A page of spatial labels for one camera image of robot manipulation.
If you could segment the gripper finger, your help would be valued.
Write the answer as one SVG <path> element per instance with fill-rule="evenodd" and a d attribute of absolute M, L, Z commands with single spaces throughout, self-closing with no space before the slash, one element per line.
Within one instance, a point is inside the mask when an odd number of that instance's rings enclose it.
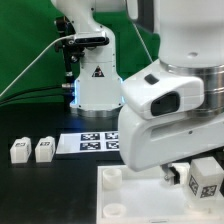
<path fill-rule="evenodd" d="M 172 164 L 165 164 L 162 166 L 162 170 L 165 173 L 164 179 L 169 184 L 179 184 L 180 183 L 180 173 Z"/>

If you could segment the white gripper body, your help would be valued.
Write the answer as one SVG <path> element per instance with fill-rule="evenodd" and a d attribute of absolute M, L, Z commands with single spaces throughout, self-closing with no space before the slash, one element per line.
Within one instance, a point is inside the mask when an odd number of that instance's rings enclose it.
<path fill-rule="evenodd" d="M 125 105 L 118 119 L 120 155 L 134 171 L 224 146 L 224 113 L 209 119 L 186 113 L 145 120 Z"/>

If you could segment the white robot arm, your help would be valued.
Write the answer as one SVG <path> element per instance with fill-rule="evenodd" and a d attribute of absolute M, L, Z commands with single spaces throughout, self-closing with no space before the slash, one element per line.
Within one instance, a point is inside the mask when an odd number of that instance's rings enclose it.
<path fill-rule="evenodd" d="M 51 0 L 85 56 L 72 107 L 118 110 L 120 154 L 134 171 L 224 146 L 224 0 Z M 158 59 L 126 80 L 116 73 L 115 36 L 96 12 L 126 10 L 160 37 Z"/>

